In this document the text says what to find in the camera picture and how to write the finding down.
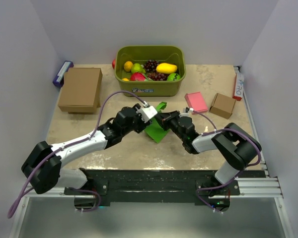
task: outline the wooden table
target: wooden table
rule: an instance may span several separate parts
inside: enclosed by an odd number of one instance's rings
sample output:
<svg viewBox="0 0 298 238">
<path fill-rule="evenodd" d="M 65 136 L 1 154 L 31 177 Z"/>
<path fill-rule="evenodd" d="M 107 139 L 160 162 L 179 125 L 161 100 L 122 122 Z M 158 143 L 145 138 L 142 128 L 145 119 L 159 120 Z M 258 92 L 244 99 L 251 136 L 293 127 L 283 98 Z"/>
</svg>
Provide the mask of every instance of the wooden table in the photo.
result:
<svg viewBox="0 0 298 238">
<path fill-rule="evenodd" d="M 114 71 L 109 64 L 84 64 L 76 67 L 100 67 L 103 73 L 101 103 L 111 93 L 118 91 L 119 85 Z M 153 106 L 162 101 L 167 102 L 166 112 L 179 110 L 187 106 L 184 99 L 186 93 L 200 91 L 208 105 L 211 105 L 216 93 L 232 95 L 235 72 L 231 65 L 187 65 L 187 74 L 182 82 L 180 91 L 174 97 L 144 97 L 143 99 Z M 115 95 L 105 106 L 101 123 L 114 117 L 122 107 L 132 107 L 137 103 L 136 98 L 126 97 L 123 94 Z M 98 113 L 95 115 L 73 115 L 63 113 L 56 105 L 47 136 L 50 144 L 68 141 L 82 136 L 93 130 Z M 252 134 L 249 118 L 244 101 L 236 102 L 233 115 L 224 119 L 212 113 L 207 116 L 223 128 L 229 122 L 234 122 L 246 132 Z M 193 123 L 198 132 L 213 130 L 212 125 L 200 115 L 193 115 Z M 156 144 L 144 132 L 131 132 L 123 141 L 107 150 L 97 151 L 85 155 L 68 165 L 66 168 L 86 169 L 126 169 L 126 170 L 217 170 L 224 162 L 219 151 L 207 151 L 199 155 L 188 154 L 182 147 L 181 140 L 170 132 L 159 144 Z M 261 169 L 260 165 L 252 169 Z"/>
</svg>

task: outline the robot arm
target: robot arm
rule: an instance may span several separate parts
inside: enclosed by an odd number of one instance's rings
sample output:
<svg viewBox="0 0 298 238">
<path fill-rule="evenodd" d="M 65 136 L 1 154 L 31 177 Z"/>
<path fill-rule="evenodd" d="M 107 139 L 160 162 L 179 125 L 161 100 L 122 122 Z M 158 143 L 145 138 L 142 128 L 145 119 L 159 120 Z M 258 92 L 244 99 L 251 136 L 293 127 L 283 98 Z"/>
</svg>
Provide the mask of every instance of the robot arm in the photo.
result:
<svg viewBox="0 0 298 238">
<path fill-rule="evenodd" d="M 139 104 L 132 108 L 124 107 L 114 118 L 100 125 L 95 133 L 91 132 L 79 138 L 58 143 L 38 143 L 22 165 L 22 172 L 28 178 L 35 167 L 49 154 L 54 153 L 35 173 L 30 183 L 37 194 L 49 191 L 55 186 L 81 188 L 87 182 L 82 170 L 69 170 L 63 167 L 69 162 L 94 151 L 104 150 L 121 142 L 122 138 L 135 131 L 142 132 L 151 124 L 151 118 L 157 114 L 153 106 L 141 108 Z"/>
<path fill-rule="evenodd" d="M 252 136 L 234 123 L 229 123 L 225 129 L 236 131 L 238 134 L 225 130 L 207 135 L 198 134 L 192 119 L 188 117 L 189 108 L 185 112 L 159 113 L 155 118 L 164 130 L 171 129 L 182 140 L 183 147 L 190 154 L 219 150 L 224 156 L 226 160 L 224 164 L 210 182 L 203 184 L 202 187 L 215 187 L 228 183 L 255 158 L 257 151 L 245 138 L 252 141 L 259 151 L 262 149 Z"/>
</svg>

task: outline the small cardboard box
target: small cardboard box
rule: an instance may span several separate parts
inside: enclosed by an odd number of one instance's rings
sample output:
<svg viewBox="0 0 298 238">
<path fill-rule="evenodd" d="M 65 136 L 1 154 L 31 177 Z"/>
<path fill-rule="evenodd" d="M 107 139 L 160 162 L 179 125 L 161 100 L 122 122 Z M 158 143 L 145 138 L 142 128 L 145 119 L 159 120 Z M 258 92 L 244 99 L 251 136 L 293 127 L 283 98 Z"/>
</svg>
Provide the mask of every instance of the small cardboard box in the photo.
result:
<svg viewBox="0 0 298 238">
<path fill-rule="evenodd" d="M 95 113 L 100 107 L 100 68 L 69 68 L 58 106 L 62 112 Z"/>
<path fill-rule="evenodd" d="M 217 93 L 210 107 L 210 113 L 229 119 L 233 113 L 236 99 Z"/>
</svg>

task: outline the lemon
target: lemon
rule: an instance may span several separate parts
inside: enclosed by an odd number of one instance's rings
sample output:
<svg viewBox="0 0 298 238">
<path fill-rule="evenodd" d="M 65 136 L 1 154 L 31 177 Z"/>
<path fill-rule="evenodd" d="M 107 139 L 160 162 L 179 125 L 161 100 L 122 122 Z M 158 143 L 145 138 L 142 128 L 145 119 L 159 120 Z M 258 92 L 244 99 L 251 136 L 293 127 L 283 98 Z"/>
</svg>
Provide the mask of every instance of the lemon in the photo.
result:
<svg viewBox="0 0 298 238">
<path fill-rule="evenodd" d="M 124 64 L 124 70 L 126 72 L 130 72 L 131 71 L 131 68 L 133 67 L 133 63 L 131 61 L 127 61 L 125 64 Z"/>
</svg>

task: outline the pink block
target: pink block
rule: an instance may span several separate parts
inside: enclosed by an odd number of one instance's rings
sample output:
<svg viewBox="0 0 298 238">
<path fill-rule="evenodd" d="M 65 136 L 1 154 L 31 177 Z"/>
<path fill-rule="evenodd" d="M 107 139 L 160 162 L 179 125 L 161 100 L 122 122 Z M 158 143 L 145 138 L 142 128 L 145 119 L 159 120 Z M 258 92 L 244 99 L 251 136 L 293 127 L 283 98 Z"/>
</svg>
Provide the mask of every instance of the pink block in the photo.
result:
<svg viewBox="0 0 298 238">
<path fill-rule="evenodd" d="M 188 106 L 197 112 L 206 113 L 209 110 L 201 92 L 187 93 L 184 98 L 187 101 Z"/>
</svg>

